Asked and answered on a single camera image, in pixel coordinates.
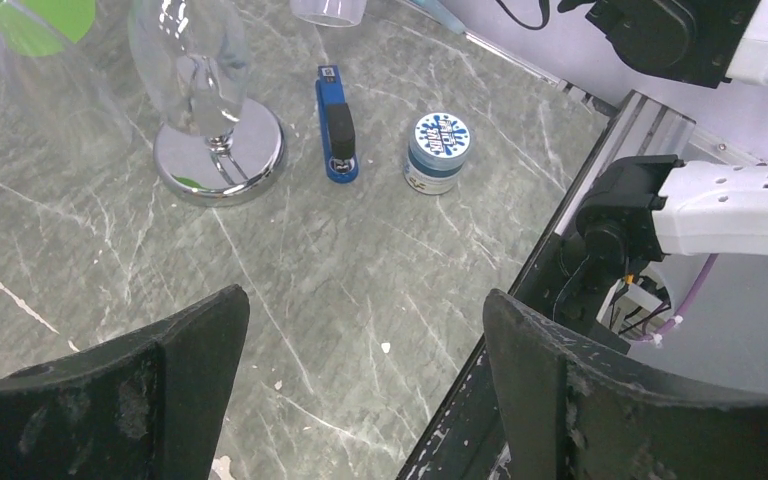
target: table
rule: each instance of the table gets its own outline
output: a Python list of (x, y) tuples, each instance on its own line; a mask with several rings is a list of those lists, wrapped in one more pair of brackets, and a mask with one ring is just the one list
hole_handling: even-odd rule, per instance
[[(394, 477), (480, 336), (484, 297), (513, 281), (604, 118), (393, 1), (344, 30), (240, 1), (251, 96), (283, 123), (287, 170), (251, 204), (193, 207), (154, 171), (159, 116), (124, 4), (101, 0), (80, 46), (139, 129), (134, 155), (67, 159), (0, 80), (0, 376), (239, 283), (252, 316), (216, 478)], [(340, 66), (358, 134), (361, 176), (346, 186), (320, 158), (325, 63)], [(410, 122), (437, 109), (477, 143), (458, 186), (426, 197), (402, 166)]]

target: transparent plastic cup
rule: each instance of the transparent plastic cup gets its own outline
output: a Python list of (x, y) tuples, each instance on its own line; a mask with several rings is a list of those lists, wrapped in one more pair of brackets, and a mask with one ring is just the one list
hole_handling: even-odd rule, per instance
[(326, 27), (354, 27), (363, 18), (366, 0), (290, 0), (293, 14)]

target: blue jar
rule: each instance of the blue jar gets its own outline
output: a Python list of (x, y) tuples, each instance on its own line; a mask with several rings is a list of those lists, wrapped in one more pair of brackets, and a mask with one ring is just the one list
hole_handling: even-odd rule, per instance
[(472, 150), (472, 133), (451, 113), (429, 113), (410, 133), (405, 180), (414, 190), (440, 195), (457, 184)]

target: jar lid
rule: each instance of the jar lid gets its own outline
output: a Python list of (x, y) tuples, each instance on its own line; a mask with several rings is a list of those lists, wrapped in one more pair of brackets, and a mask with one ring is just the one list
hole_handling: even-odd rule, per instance
[(423, 153), (441, 160), (453, 160), (467, 153), (472, 135), (460, 118), (436, 112), (416, 122), (414, 140)]

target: silver lamp base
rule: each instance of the silver lamp base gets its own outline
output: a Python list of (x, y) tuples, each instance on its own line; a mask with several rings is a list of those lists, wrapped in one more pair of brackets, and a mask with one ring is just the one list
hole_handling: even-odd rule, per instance
[(163, 125), (154, 164), (182, 200), (203, 207), (248, 202), (275, 182), (283, 166), (284, 132), (264, 105), (246, 99), (240, 121), (225, 137), (206, 139)]

